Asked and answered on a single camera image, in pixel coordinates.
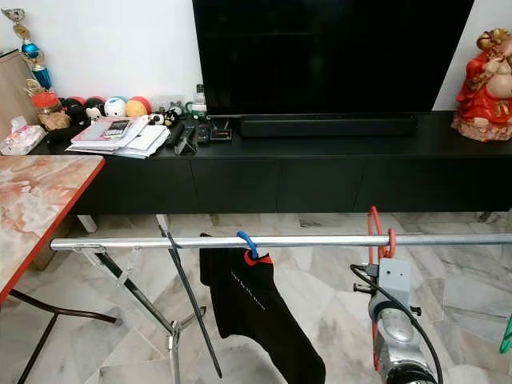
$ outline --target white wall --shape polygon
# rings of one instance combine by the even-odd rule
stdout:
[[[61,96],[191,97],[201,82],[191,0],[0,0],[0,7],[25,9]],[[0,17],[0,48],[20,45],[11,26]],[[456,107],[476,39],[496,26],[512,26],[512,0],[475,0],[435,110]]]

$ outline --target green object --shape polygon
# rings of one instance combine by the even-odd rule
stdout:
[[[512,315],[509,318],[509,324],[506,326],[505,336],[499,347],[500,354],[506,354],[512,348]]]

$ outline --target soundbar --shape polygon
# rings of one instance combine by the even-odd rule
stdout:
[[[245,138],[313,137],[411,134],[415,116],[339,117],[329,115],[255,115],[242,117],[240,133]]]

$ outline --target electrical cord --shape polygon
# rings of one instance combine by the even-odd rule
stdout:
[[[416,320],[414,318],[414,316],[412,315],[412,313],[409,311],[409,309],[407,309],[403,304],[400,303],[399,300],[397,300],[396,298],[394,298],[391,294],[387,293],[386,290],[384,290],[383,288],[381,288],[380,286],[378,286],[377,284],[375,284],[374,282],[372,282],[369,278],[365,277],[363,274],[361,274],[358,270],[365,270],[365,267],[364,266],[358,266],[357,264],[350,264],[350,270],[352,271],[352,273],[354,273],[358,278],[360,278],[361,280],[363,280],[366,284],[368,284],[369,286],[371,286],[372,288],[374,288],[375,290],[378,290],[381,294],[383,294],[384,296],[386,296],[389,300],[391,300],[394,304],[396,304],[398,306],[399,309],[401,309],[403,312],[405,312],[405,314],[407,315],[407,317],[410,319],[410,322],[412,323],[412,325],[414,326],[414,328],[416,328],[418,330],[418,332],[420,333],[420,335],[422,336],[423,340],[425,340],[425,344],[426,346],[428,347],[429,351],[430,351],[430,354],[432,354],[432,359],[434,360],[434,364],[435,364],[435,369],[437,371],[437,374],[438,374],[438,384],[443,384],[443,381],[442,381],[442,369],[441,369],[441,363],[439,362],[439,357],[438,357],[438,354],[436,353],[435,351],[435,348],[434,346],[432,345],[432,342],[430,341],[429,337],[427,336],[426,332],[424,331],[424,329],[422,328],[422,326],[420,325],[420,323],[418,322],[418,320]]]

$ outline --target red statue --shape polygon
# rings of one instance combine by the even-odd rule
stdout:
[[[467,64],[452,127],[488,142],[512,137],[512,36],[496,28],[477,40],[483,52]]]

